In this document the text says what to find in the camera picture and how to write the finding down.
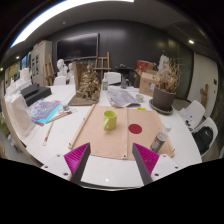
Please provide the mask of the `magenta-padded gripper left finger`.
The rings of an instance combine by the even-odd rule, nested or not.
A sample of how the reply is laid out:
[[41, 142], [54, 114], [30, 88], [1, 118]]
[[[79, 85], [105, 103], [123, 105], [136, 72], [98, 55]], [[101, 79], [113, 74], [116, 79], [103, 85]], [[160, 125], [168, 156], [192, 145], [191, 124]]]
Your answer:
[[65, 155], [55, 155], [42, 166], [42, 169], [72, 183], [80, 184], [89, 155], [90, 144], [86, 143]]

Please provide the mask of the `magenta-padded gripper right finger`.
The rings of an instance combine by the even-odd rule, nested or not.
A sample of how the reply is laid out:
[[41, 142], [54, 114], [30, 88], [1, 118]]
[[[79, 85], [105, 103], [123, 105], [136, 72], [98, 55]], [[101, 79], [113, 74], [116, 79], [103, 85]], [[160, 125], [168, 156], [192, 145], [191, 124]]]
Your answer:
[[132, 154], [134, 155], [144, 185], [159, 180], [180, 169], [180, 166], [167, 154], [158, 155], [137, 143], [134, 143], [132, 146]]

